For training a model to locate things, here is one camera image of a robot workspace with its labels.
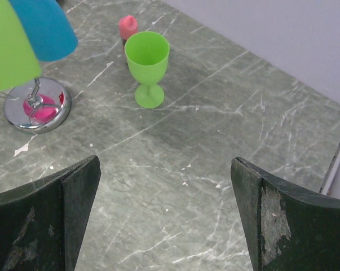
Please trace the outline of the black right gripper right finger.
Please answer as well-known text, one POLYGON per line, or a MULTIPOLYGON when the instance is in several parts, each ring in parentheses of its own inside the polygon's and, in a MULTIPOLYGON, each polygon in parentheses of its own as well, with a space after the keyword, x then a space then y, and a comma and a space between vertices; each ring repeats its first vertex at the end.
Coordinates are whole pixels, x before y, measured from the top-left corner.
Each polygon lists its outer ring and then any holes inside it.
POLYGON ((340 270, 340 199, 241 157, 231 181, 253 270, 340 270))

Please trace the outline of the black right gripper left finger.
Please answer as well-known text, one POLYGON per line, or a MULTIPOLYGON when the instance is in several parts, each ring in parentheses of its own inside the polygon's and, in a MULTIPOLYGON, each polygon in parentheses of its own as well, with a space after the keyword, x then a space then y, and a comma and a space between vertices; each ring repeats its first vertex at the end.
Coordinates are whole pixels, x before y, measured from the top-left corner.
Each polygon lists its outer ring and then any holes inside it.
POLYGON ((74 270, 100 176, 91 155, 0 193, 0 270, 74 270))

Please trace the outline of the green wine glass front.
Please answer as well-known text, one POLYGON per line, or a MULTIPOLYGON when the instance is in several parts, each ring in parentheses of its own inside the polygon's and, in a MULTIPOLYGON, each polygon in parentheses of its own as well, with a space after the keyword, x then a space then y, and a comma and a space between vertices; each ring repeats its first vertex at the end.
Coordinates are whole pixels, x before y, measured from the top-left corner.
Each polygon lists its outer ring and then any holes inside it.
POLYGON ((42 73, 25 30, 9 1, 0 0, 0 91, 42 73))

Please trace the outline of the green wine glass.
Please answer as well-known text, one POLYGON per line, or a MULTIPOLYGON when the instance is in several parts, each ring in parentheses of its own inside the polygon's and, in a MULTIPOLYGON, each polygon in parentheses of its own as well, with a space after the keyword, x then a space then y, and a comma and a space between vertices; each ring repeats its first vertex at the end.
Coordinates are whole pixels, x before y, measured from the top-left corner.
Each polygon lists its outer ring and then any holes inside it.
POLYGON ((165 93, 158 83, 165 76, 170 45, 157 32, 142 31, 131 36, 125 44, 127 64, 133 78, 139 83, 135 101, 143 108, 159 107, 165 93))
POLYGON ((25 30, 9 1, 0 0, 0 91, 42 73, 25 30))

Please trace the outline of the blue wine glass front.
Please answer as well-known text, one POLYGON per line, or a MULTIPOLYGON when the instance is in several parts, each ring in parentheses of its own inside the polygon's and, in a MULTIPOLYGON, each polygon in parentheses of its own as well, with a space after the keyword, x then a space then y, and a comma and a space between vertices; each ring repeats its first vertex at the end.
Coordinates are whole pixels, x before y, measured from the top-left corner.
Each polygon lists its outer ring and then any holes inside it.
POLYGON ((38 60, 54 62, 73 53, 76 34, 57 1, 11 0, 38 60))

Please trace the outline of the green wine glass back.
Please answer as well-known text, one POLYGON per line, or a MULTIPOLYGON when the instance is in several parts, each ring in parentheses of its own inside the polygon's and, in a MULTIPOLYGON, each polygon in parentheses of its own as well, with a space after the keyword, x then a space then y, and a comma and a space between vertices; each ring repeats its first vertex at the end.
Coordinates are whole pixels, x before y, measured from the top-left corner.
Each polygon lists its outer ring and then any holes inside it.
POLYGON ((125 44, 127 64, 133 78, 139 83, 135 101, 143 108, 159 107, 165 93, 158 83, 165 76, 170 45, 157 32, 142 31, 131 36, 125 44))

